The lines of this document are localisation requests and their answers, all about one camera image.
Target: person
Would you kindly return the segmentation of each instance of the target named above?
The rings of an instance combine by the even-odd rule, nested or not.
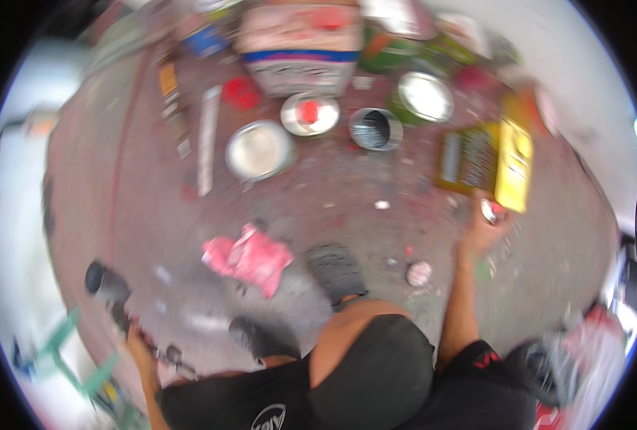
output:
[[[389,301],[369,298],[356,259],[339,245],[307,251],[309,270],[335,314],[304,358],[298,348],[244,317],[230,333],[265,369],[159,384],[139,328],[126,347],[142,377],[153,430],[532,429],[536,399],[479,339],[474,263],[512,216],[491,225],[473,197],[468,228],[454,247],[454,280],[435,368],[434,347]]]

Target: right hand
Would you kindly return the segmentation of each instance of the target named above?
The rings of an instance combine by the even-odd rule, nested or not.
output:
[[[489,199],[490,194],[475,190],[472,195],[471,220],[457,242],[459,258],[473,261],[486,253],[488,248],[505,235],[513,222],[513,213],[507,212],[504,219],[490,224],[481,211],[481,200]]]
[[[135,361],[140,374],[145,375],[156,372],[156,358],[144,339],[142,328],[134,322],[130,324],[130,328],[127,331],[125,348]]]

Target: blue stripe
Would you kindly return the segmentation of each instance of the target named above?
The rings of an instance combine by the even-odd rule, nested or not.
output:
[[[245,63],[262,60],[321,60],[336,63],[357,61],[359,51],[320,51],[317,49],[280,49],[276,51],[248,52],[242,54]]]

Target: cloth rag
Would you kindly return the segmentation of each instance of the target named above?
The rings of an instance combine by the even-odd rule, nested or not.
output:
[[[283,269],[294,260],[285,244],[273,242],[252,223],[242,227],[242,237],[235,242],[216,236],[202,245],[202,261],[214,272],[261,288],[263,297],[273,297],[280,285]]]

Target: shoe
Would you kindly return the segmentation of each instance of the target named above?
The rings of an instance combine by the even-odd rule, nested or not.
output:
[[[335,312],[340,312],[347,304],[366,298],[368,290],[362,279],[359,262],[347,248],[335,244],[326,244],[307,251],[309,271],[318,281],[318,285],[328,294]],[[341,304],[349,295],[359,295]]]
[[[274,355],[285,355],[302,359],[297,345],[290,345],[279,336],[271,333],[258,323],[245,316],[238,316],[230,323],[230,335],[237,344],[249,350],[258,364],[263,364],[261,359]]]

